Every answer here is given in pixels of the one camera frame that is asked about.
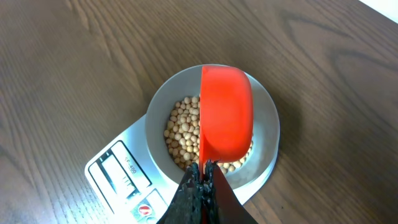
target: scale display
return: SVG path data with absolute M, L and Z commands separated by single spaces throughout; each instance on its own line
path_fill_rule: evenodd
M 109 175 L 114 191 L 117 195 L 127 198 L 136 187 L 131 182 L 125 171 L 119 165 L 114 155 L 110 155 L 102 162 L 106 173 Z

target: wooden table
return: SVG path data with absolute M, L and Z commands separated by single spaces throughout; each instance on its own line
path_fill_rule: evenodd
M 202 63 L 278 109 L 259 223 L 398 223 L 398 25 L 356 0 L 0 1 L 0 223 L 108 222 L 85 164 Z

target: kitchen scale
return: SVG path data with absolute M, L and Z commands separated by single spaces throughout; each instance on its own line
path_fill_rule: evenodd
M 103 206 L 117 222 L 156 223 L 178 187 L 164 177 L 150 158 L 145 115 L 113 139 L 85 167 L 85 175 Z M 266 182 L 276 155 L 260 177 L 234 190 L 241 204 Z
M 174 75 L 158 90 L 152 101 L 157 98 L 158 94 L 161 98 L 156 100 L 162 101 L 162 95 L 164 95 L 162 92 L 171 93 L 172 90 L 167 88 L 173 88 L 175 82 L 182 82 L 185 85 L 200 83 L 201 66 L 197 65 Z M 249 75 L 248 77 L 252 85 L 255 109 L 254 147 L 248 160 L 252 160 L 256 167 L 260 167 L 260 164 L 266 162 L 260 161 L 260 157 L 255 155 L 256 142 L 258 142 L 258 147 L 268 151 L 266 160 L 270 162 L 268 166 L 264 166 L 264 171 L 259 170 L 259 175 L 255 179 L 233 190 L 241 204 L 247 202 L 269 178 L 275 166 L 279 142 L 279 119 L 275 105 L 265 88 L 253 77 Z M 176 179 L 172 180 L 166 176 L 163 171 L 160 171 L 158 164 L 154 163 L 156 160 L 153 156 L 157 156 L 159 159 L 160 154 L 151 155 L 149 152 L 146 138 L 146 116 L 138 119 L 113 139 L 85 167 L 86 178 L 103 206 L 111 214 L 112 222 L 156 223 L 170 205 L 179 184 L 179 181 L 176 183 Z M 158 117 L 151 114 L 151 118 L 153 121 Z M 264 139 L 267 135 L 272 136 L 273 140 Z M 161 159 L 163 157 L 171 160 L 167 153 L 161 156 Z

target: digital kitchen scale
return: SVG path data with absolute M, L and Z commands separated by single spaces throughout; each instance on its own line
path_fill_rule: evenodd
M 114 214 L 114 222 L 156 223 L 170 205 L 180 182 L 179 176 L 182 178 L 183 172 L 174 167 L 176 165 L 169 157 L 166 145 L 163 145 L 163 130 L 158 129 L 156 124 L 161 127 L 168 115 L 158 111 L 166 111 L 166 108 L 169 110 L 168 105 L 173 105 L 174 99 L 180 96 L 200 92 L 202 66 L 187 68 L 168 79 L 153 97 L 147 114 L 87 163 L 86 178 L 103 206 L 110 214 Z M 270 176 L 279 144 L 279 119 L 275 104 L 266 89 L 252 76 L 246 75 L 253 93 L 254 145 L 248 161 L 232 174 L 226 175 L 241 204 L 247 202 Z M 148 130 L 146 116 L 150 117 Z M 150 139 L 151 152 L 147 145 L 146 131 L 153 134 Z M 170 161 L 154 162 L 163 159 Z M 239 174 L 239 170 L 245 170 L 245 173 Z
M 156 223 L 178 187 L 164 177 L 150 158 L 145 115 L 111 141 L 85 167 L 85 175 L 103 206 L 119 223 Z M 276 154 L 260 177 L 234 190 L 241 204 L 266 182 Z

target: white scale base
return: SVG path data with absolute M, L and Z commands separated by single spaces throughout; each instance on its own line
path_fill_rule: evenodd
M 119 223 L 156 223 L 169 206 L 178 185 L 156 168 L 149 155 L 145 115 L 111 141 L 86 165 L 85 175 L 103 206 Z M 277 151 L 256 180 L 234 190 L 247 202 L 269 178 Z

